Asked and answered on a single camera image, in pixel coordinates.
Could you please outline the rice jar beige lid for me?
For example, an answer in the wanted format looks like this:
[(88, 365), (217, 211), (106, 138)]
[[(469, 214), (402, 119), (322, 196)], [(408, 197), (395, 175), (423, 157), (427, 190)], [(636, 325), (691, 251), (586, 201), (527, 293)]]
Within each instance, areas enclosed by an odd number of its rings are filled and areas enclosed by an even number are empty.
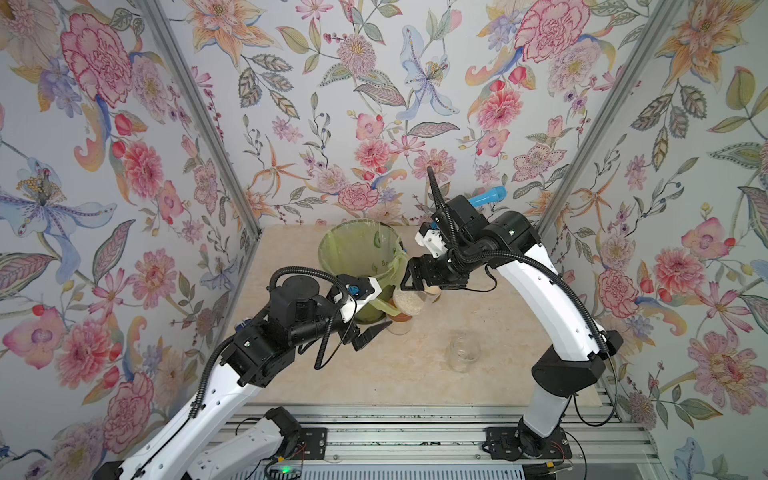
[(397, 322), (404, 322), (422, 313), (432, 296), (424, 291), (403, 291), (396, 288), (393, 292), (392, 303), (398, 314), (393, 317)]

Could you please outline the clear plastic rice jar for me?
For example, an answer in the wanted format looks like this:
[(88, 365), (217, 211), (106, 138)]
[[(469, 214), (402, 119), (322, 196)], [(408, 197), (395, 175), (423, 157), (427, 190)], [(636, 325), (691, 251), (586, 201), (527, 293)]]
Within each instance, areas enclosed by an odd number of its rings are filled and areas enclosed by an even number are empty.
[(464, 333), (454, 337), (447, 349), (447, 363), (451, 370), (468, 372), (479, 360), (481, 346), (474, 335)]

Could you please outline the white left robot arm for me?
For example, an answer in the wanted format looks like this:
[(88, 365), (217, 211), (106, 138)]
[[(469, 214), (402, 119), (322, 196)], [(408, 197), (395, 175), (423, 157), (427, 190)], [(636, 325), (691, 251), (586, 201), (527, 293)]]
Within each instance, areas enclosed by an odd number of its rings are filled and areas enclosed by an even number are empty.
[(190, 402), (154, 439), (126, 459), (100, 466), (95, 478), (226, 479), (251, 463), (299, 453), (301, 426), (283, 407), (269, 409), (243, 434), (216, 447), (209, 444), (313, 344), (319, 346), (317, 370), (331, 358), (326, 350), (332, 335), (355, 350), (364, 348), (375, 335), (361, 332), (354, 318), (382, 287), (374, 277), (288, 266), (272, 274), (267, 290), (267, 304), (214, 349)]

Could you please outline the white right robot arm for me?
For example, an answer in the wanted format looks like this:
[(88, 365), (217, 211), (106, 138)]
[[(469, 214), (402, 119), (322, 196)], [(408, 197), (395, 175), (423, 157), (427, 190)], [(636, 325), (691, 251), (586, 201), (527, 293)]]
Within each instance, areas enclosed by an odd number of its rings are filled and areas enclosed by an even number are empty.
[(432, 168), (427, 178), (435, 211), (416, 236), (427, 252), (408, 261), (400, 287), (461, 290), (483, 267), (497, 271), (521, 295), (551, 341), (532, 368), (534, 392), (515, 432), (519, 450), (533, 456), (559, 429), (577, 394), (602, 376), (623, 340), (589, 313), (523, 214), (505, 211), (489, 220), (477, 209), (478, 198), (445, 199)]

